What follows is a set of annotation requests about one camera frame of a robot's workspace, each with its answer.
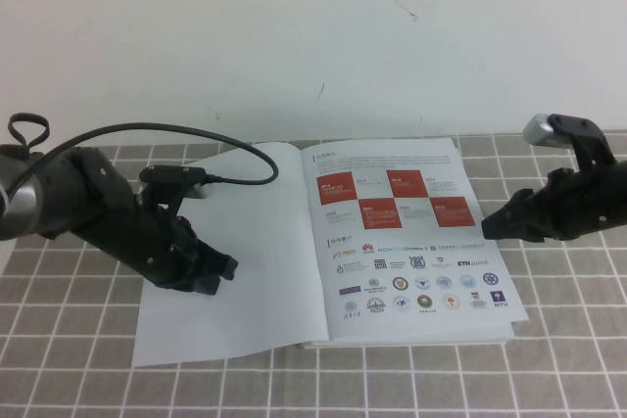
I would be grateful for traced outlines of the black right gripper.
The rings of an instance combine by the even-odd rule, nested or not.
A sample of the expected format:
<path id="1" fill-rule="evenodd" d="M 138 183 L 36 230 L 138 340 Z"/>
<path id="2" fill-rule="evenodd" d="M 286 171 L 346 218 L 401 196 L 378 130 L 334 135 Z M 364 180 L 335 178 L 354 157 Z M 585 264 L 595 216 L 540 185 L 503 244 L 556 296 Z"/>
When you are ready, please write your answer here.
<path id="1" fill-rule="evenodd" d="M 526 226 L 520 223 L 526 220 Z M 618 165 L 559 168 L 539 190 L 517 191 L 482 221 L 486 240 L 570 241 L 618 226 Z"/>

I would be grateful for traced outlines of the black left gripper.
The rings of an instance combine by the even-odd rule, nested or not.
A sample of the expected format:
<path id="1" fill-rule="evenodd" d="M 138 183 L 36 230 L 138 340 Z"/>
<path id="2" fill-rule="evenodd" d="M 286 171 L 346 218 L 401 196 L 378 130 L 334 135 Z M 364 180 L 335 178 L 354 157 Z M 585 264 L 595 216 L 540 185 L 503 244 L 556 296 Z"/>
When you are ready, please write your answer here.
<path id="1" fill-rule="evenodd" d="M 137 195 L 129 226 L 132 267 L 161 289 L 214 296 L 238 261 L 201 241 L 191 224 Z"/>

